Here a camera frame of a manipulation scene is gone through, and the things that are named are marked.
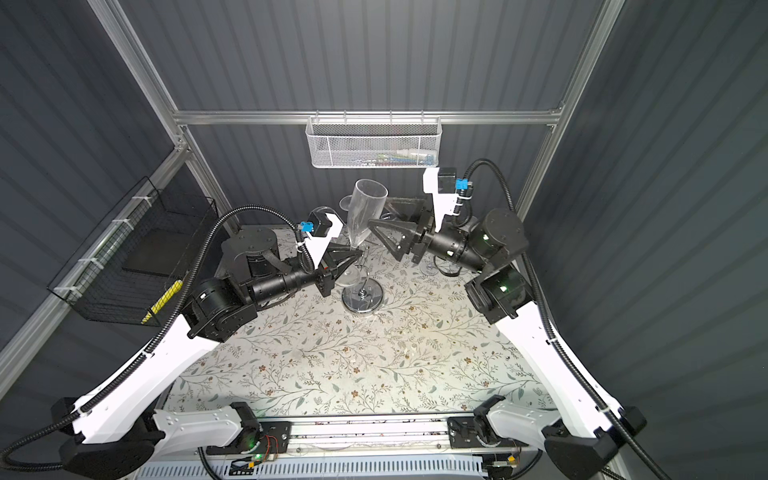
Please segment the clear wine glass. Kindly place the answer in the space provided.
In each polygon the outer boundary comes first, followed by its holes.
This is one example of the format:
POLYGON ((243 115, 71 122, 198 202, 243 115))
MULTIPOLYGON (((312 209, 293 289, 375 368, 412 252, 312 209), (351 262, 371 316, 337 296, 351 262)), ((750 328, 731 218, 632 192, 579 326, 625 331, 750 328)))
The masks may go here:
POLYGON ((346 195, 339 201, 339 208, 344 212, 348 213, 350 210, 350 205, 352 202, 352 195, 346 195))
POLYGON ((360 247, 371 234, 368 223, 380 217, 388 189, 378 181, 359 179, 354 186, 347 210, 347 229, 350 245, 360 247))

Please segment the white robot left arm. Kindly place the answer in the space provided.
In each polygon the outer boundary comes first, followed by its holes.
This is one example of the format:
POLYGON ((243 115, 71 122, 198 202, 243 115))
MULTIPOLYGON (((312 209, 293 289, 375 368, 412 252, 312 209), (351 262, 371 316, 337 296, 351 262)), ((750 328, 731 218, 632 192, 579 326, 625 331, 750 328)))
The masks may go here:
POLYGON ((50 425, 5 447, 2 468, 119 479, 179 451, 261 458, 277 454, 278 441, 244 402, 187 413, 165 411, 156 403, 183 371, 259 313, 311 285, 329 296, 362 255, 338 243, 342 227, 333 209, 315 209, 306 221, 291 224, 297 253, 288 259, 280 258, 271 231, 242 231, 225 249, 226 276, 200 281, 214 241, 208 234, 161 330, 97 388, 58 401, 50 425))

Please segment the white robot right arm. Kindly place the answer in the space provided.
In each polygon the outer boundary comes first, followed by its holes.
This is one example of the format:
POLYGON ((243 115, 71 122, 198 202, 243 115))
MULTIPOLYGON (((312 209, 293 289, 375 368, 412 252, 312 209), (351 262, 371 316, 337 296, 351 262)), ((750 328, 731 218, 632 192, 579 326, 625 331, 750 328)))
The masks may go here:
POLYGON ((554 325, 500 168, 486 158, 474 160, 462 176, 451 168, 428 168, 423 190, 427 197, 418 217, 371 219, 369 229, 395 259, 409 254, 419 263, 431 254, 474 272, 465 285, 473 308, 513 344, 555 406, 537 411, 494 394, 474 409, 471 426, 459 430, 483 446, 515 441, 534 447, 569 479, 613 477, 608 465, 624 446, 657 478, 668 478, 636 438, 647 424, 643 414, 611 396, 554 325), (472 176, 481 167, 500 183, 506 205, 489 211, 471 228, 455 225, 453 218, 470 212, 472 176))

